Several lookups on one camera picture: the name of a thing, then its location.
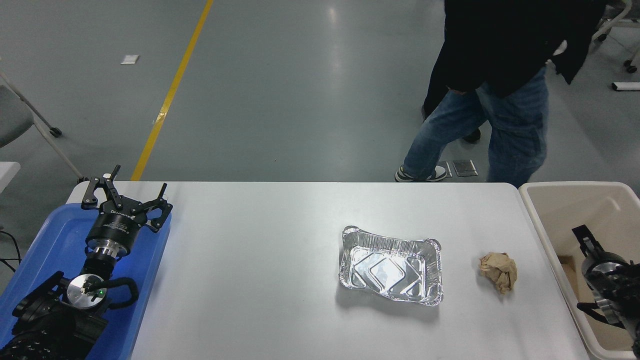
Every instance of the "crumpled paper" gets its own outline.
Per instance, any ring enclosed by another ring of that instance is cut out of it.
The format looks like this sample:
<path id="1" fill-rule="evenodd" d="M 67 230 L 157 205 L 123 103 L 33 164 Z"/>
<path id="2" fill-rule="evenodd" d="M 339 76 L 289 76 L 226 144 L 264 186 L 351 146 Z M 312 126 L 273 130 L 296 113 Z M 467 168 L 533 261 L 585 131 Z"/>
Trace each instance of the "crumpled paper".
<path id="1" fill-rule="evenodd" d="M 518 279 L 516 262 L 506 252 L 490 252 L 480 259 L 480 273 L 491 279 L 503 295 L 513 289 Z"/>

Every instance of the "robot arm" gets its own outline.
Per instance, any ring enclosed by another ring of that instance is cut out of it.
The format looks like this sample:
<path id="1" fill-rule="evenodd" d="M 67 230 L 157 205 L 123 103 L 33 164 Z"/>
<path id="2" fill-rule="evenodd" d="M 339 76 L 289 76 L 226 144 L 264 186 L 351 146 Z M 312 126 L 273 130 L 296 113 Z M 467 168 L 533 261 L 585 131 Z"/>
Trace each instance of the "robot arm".
<path id="1" fill-rule="evenodd" d="M 113 185 L 120 166 L 107 177 L 93 177 L 82 201 L 83 209 L 97 209 L 98 217 L 86 236 L 86 259 L 73 279 L 56 272 L 13 310 L 17 317 L 14 338 L 0 350 L 7 360 L 84 359 L 108 322 L 102 315 L 108 309 L 134 304 L 138 287 L 133 279 L 112 279 L 117 262 L 129 255 L 143 226 L 158 232 L 172 210 L 163 199 L 166 184 L 154 200 L 142 203 L 118 193 Z M 94 195 L 103 189 L 107 200 L 98 205 Z M 161 209 L 159 217 L 148 219 L 148 212 Z M 111 288 L 126 286 L 131 296 L 114 303 Z"/>
<path id="2" fill-rule="evenodd" d="M 582 275 L 595 299 L 595 303 L 578 303 L 578 309 L 595 320 L 626 329 L 634 340 L 634 355 L 640 359 L 640 264 L 606 252 L 586 225 L 572 231 L 585 256 Z"/>

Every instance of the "sneaker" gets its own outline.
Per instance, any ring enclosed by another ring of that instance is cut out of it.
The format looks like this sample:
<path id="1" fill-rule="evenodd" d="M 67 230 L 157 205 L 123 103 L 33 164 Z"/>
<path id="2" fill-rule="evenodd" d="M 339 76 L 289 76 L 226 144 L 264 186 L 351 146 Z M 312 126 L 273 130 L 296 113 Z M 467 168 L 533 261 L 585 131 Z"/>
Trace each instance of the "sneaker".
<path id="1" fill-rule="evenodd" d="M 462 139 L 468 143 L 476 143 L 480 140 L 482 134 L 480 133 L 480 129 L 475 129 L 473 133 L 470 133 L 467 136 L 463 136 Z"/>
<path id="2" fill-rule="evenodd" d="M 411 175 L 407 174 L 406 172 L 404 172 L 404 166 L 400 166 L 400 168 L 398 169 L 398 171 L 396 172 L 396 182 L 397 183 L 419 183 L 419 182 L 423 182 L 423 181 L 440 181 L 442 179 L 444 179 L 445 177 L 447 177 L 447 170 L 444 167 L 441 166 L 436 166 L 436 168 L 433 170 L 433 173 L 431 174 L 431 176 L 427 177 L 426 179 L 416 179 L 414 177 L 412 177 Z"/>

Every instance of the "foil container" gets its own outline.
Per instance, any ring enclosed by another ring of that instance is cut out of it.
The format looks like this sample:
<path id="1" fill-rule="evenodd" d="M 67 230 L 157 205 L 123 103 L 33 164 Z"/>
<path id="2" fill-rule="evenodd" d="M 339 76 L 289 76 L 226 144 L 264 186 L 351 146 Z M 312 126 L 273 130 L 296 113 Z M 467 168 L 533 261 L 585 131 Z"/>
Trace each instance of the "foil container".
<path id="1" fill-rule="evenodd" d="M 355 226 L 342 232 L 340 282 L 348 289 L 395 301 L 436 306 L 442 301 L 440 244 L 375 235 Z"/>

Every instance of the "jeans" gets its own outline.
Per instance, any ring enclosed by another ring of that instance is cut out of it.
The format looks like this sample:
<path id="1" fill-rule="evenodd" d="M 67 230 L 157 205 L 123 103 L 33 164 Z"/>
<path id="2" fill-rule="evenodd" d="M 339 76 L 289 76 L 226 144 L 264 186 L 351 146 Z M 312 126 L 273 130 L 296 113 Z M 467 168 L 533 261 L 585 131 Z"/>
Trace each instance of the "jeans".
<path id="1" fill-rule="evenodd" d="M 469 135 L 488 120 L 492 132 L 486 180 L 518 188 L 545 161 L 547 118 L 544 67 L 502 99 L 487 83 L 465 95 L 450 91 L 422 124 L 404 159 L 404 171 L 416 179 L 431 176 L 448 143 Z"/>

